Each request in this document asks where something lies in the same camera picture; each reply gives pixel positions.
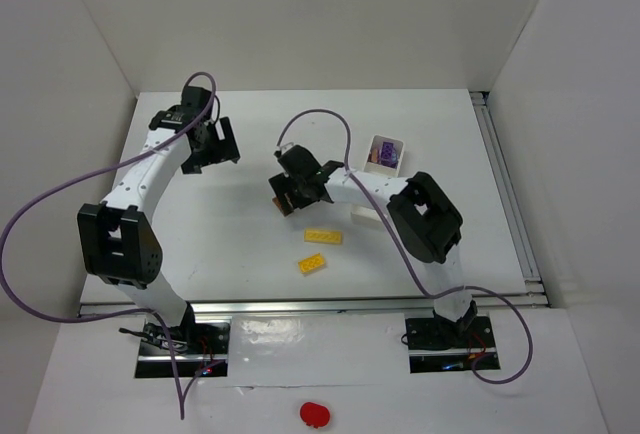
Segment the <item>purple lego brick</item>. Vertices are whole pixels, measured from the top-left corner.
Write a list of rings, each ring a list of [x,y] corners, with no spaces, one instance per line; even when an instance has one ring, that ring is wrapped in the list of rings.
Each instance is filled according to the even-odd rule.
[[[389,141],[383,141],[379,150],[379,163],[382,165],[389,165],[388,158],[391,154],[391,151],[395,150],[395,145]]]

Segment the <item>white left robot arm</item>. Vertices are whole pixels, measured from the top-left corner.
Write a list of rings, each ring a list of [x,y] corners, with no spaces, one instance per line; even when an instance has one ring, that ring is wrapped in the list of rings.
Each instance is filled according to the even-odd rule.
[[[210,165],[239,161],[229,119],[212,112],[215,100],[210,90],[185,87],[179,104],[152,118],[141,160],[100,203],[83,205],[77,215],[87,272],[157,313],[182,345],[203,329],[162,273],[163,250],[152,219],[177,172],[199,174]]]

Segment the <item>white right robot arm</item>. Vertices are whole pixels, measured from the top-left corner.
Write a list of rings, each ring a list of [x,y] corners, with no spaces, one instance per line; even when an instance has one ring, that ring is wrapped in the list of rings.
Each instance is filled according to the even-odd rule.
[[[409,178],[350,170],[343,162],[320,164],[300,145],[274,153],[282,172],[269,179],[283,215],[312,204],[350,204],[378,215],[420,292],[433,301],[439,330],[461,337],[477,315],[464,288],[459,243],[463,218],[425,172]]]

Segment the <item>brown stepped lego plate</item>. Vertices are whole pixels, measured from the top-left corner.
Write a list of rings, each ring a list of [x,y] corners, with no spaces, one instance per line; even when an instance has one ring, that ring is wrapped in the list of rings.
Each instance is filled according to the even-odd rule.
[[[291,215],[295,211],[288,200],[282,202],[279,198],[273,197],[272,202],[284,217]]]

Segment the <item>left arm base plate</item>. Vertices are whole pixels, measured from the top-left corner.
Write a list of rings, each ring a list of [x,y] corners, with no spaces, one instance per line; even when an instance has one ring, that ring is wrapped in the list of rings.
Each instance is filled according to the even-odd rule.
[[[146,323],[138,330],[121,327],[119,333],[139,341],[135,378],[161,379],[173,376],[168,342],[159,326]],[[190,341],[181,338],[177,331],[172,331],[179,377],[193,377],[199,370],[202,370],[202,377],[226,377],[230,334],[229,322],[197,324],[195,337]]]

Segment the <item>short yellow lego brick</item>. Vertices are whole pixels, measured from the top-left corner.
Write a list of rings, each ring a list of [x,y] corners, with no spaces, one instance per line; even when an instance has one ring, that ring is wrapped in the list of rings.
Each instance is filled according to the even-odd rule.
[[[299,272],[302,275],[309,275],[326,267],[327,262],[321,253],[316,253],[297,262]]]

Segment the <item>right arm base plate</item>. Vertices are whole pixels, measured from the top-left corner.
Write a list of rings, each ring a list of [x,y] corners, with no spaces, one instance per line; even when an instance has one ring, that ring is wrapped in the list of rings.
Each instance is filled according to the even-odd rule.
[[[493,327],[488,316],[477,317],[461,337],[447,337],[432,317],[405,319],[400,342],[408,349],[411,374],[500,369]]]

